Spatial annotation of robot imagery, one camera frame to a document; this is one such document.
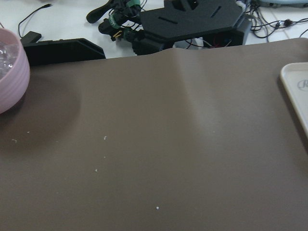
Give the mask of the pink ice bowl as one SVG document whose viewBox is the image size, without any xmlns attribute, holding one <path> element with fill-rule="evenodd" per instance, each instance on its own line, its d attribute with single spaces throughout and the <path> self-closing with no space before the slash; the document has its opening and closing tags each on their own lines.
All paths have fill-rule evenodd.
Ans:
<svg viewBox="0 0 308 231">
<path fill-rule="evenodd" d="M 14 107 L 26 92 L 30 80 L 30 67 L 26 52 L 16 34 L 2 28 L 1 42 L 17 45 L 17 57 L 11 70 L 0 79 L 0 112 L 4 113 Z"/>
</svg>

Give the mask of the black angled stand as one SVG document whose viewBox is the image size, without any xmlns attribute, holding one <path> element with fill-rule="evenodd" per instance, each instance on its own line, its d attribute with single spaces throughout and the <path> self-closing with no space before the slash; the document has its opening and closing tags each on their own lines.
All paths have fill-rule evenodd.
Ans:
<svg viewBox="0 0 308 231">
<path fill-rule="evenodd" d="M 172 48 L 175 42 L 203 38 L 211 45 L 246 42 L 251 21 L 234 0 L 166 0 L 164 7 L 140 14 L 142 30 L 132 39 L 137 55 Z"/>
</svg>

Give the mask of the black flat bracket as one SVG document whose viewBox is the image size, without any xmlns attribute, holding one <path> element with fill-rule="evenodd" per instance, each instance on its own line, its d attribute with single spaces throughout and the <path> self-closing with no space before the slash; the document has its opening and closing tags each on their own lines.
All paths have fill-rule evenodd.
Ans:
<svg viewBox="0 0 308 231">
<path fill-rule="evenodd" d="M 33 42 L 23 47 L 31 66 L 105 58 L 103 49 L 85 38 Z"/>
</svg>

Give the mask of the cream rabbit tray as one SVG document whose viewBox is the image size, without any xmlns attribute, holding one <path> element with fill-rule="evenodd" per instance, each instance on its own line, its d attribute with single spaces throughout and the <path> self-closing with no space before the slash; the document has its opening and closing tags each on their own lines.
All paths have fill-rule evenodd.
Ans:
<svg viewBox="0 0 308 231">
<path fill-rule="evenodd" d="M 285 65 L 281 69 L 280 79 L 308 136 L 308 63 Z"/>
</svg>

